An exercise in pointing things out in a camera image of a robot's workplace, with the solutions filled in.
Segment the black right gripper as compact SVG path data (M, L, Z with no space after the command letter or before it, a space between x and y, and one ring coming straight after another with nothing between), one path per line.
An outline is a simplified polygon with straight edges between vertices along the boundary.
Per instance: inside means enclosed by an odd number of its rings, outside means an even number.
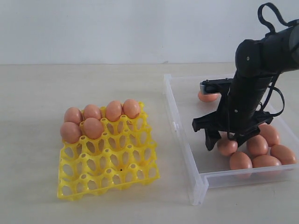
M205 130L205 145L208 151L213 150L215 144L221 139L220 132L233 133L231 140L242 145L249 139L260 134L259 126L263 123L270 124L273 116L269 112L254 112L253 117L246 122L240 119L220 119L216 112L210 113L192 121L194 132Z

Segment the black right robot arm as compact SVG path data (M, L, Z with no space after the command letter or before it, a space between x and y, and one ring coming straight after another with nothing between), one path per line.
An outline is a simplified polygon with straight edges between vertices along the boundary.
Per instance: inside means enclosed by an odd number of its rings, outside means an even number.
M299 27L289 27L258 40L244 40L235 54L233 78L205 80L204 95L221 94L217 110L192 121L195 132L205 130L205 145L211 151L226 132L241 146L260 133L259 125L271 123L275 114L260 103L266 91L274 90L278 76L299 68Z

